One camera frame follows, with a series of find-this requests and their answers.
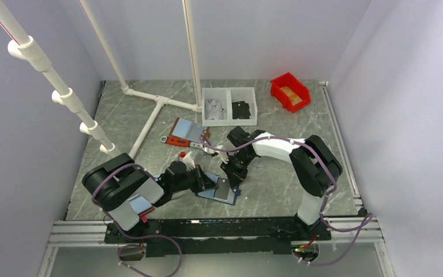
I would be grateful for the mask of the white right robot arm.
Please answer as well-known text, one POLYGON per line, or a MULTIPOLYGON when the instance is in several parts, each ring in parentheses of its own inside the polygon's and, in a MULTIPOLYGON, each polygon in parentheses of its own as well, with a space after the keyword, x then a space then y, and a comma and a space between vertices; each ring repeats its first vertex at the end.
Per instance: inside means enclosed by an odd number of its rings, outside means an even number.
POLYGON ((326 194, 335 187, 343 168, 321 137, 311 135, 306 139, 275 136, 264 130, 253 133, 241 127, 233 128, 227 135, 235 147, 228 162, 220 168, 236 188, 248 175, 248 166, 255 158, 269 157, 292 164, 304 190, 302 202, 296 213, 295 233, 309 239, 317 232, 326 194))

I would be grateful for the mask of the navy blue card holder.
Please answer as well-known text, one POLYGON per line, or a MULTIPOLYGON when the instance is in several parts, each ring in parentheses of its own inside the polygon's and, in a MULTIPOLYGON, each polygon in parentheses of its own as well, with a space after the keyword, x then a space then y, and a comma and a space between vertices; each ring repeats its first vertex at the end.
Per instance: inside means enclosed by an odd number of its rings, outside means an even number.
POLYGON ((232 189, 226 177, 210 172, 206 172, 205 175, 213 181, 217 187, 197 193, 197 196, 220 203, 235 205, 236 199, 241 191, 238 188, 232 189))

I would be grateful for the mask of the grey card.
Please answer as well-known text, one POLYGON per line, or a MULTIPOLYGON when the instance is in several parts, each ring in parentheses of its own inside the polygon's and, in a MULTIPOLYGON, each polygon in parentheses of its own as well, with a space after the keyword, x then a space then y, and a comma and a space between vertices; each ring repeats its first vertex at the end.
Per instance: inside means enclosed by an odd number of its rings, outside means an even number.
POLYGON ((217 179, 217 185, 218 187, 215 189, 213 198, 217 200, 228 200, 231 191, 228 179, 219 177, 217 179))

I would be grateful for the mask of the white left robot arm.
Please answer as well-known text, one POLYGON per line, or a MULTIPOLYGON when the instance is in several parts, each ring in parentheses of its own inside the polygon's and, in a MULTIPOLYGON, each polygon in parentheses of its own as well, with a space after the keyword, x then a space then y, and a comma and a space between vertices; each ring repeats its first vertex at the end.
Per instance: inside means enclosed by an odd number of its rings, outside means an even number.
POLYGON ((148 213, 169 202, 173 194, 184 190, 197 194, 218 187, 199 165, 189 168, 176 160, 154 177, 126 153, 90 170, 81 183, 94 205, 119 225, 119 233, 127 242, 141 238, 140 223, 148 213))

